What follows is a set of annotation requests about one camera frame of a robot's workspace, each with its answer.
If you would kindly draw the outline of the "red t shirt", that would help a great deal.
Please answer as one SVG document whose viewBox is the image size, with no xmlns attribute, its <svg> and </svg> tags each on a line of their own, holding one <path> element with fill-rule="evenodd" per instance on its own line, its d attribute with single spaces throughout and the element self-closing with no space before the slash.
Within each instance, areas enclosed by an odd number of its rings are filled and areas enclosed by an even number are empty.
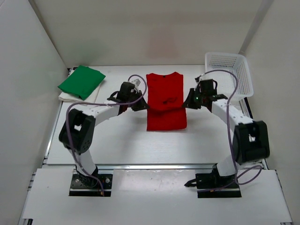
<svg viewBox="0 0 300 225">
<path fill-rule="evenodd" d="M 183 75 L 147 74 L 148 105 L 147 131 L 174 131 L 187 127 L 187 114 L 183 105 Z"/>
</svg>

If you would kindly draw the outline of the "green t shirt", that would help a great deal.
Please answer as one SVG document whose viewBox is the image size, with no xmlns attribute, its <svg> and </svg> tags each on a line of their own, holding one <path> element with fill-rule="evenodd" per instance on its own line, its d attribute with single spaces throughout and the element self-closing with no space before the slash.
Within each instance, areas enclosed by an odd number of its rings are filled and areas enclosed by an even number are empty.
<svg viewBox="0 0 300 225">
<path fill-rule="evenodd" d="M 80 65 L 58 88 L 64 93 L 86 100 L 105 78 L 98 70 Z"/>
</svg>

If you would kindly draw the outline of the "white t shirt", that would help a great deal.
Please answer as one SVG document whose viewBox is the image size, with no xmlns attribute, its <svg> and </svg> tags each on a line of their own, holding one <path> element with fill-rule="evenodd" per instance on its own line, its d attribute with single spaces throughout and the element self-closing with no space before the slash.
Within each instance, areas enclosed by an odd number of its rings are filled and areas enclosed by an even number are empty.
<svg viewBox="0 0 300 225">
<path fill-rule="evenodd" d="M 60 101 L 64 101 L 64 102 L 87 102 L 87 103 L 95 103 L 97 96 L 98 96 L 98 92 L 100 89 L 101 84 L 99 84 L 94 90 L 93 92 L 85 99 L 82 100 L 79 97 L 75 97 L 71 94 L 67 94 L 65 92 L 61 92 L 61 94 L 58 96 L 58 99 Z"/>
</svg>

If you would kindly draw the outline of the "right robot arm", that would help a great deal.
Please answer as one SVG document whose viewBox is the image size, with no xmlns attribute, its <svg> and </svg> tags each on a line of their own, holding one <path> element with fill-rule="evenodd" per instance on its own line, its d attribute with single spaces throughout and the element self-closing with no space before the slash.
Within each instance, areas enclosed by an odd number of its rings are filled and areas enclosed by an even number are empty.
<svg viewBox="0 0 300 225">
<path fill-rule="evenodd" d="M 197 80 L 191 88 L 184 108 L 200 109 L 206 107 L 227 126 L 230 155 L 215 165 L 210 181 L 215 187 L 222 187 L 247 162 L 270 156 L 267 125 L 244 115 L 231 104 L 234 94 L 229 97 L 217 93 L 218 83 L 213 80 Z"/>
</svg>

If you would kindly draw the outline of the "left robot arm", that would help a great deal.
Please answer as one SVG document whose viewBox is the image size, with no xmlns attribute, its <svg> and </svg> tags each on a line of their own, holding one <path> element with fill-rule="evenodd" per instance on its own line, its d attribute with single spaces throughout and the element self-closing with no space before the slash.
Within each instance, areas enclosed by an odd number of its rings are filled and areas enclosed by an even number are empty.
<svg viewBox="0 0 300 225">
<path fill-rule="evenodd" d="M 83 111 L 68 109 L 59 141 L 69 150 L 78 175 L 89 188 L 98 183 L 98 168 L 90 154 L 95 127 L 121 115 L 128 108 L 135 112 L 148 109 L 149 106 L 143 98 L 145 91 L 139 89 L 140 83 L 140 79 L 123 82 L 120 90 L 113 92 L 107 101 L 102 104 L 92 103 L 91 107 Z"/>
</svg>

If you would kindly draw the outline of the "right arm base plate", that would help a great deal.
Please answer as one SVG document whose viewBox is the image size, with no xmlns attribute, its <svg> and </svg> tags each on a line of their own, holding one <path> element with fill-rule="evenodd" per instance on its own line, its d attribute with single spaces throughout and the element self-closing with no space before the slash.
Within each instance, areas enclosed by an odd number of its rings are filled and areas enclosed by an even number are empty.
<svg viewBox="0 0 300 225">
<path fill-rule="evenodd" d="M 195 178 L 184 184 L 197 189 L 197 198 L 241 198 L 241 191 L 234 181 L 234 175 L 220 176 L 217 169 L 211 173 L 196 173 Z"/>
</svg>

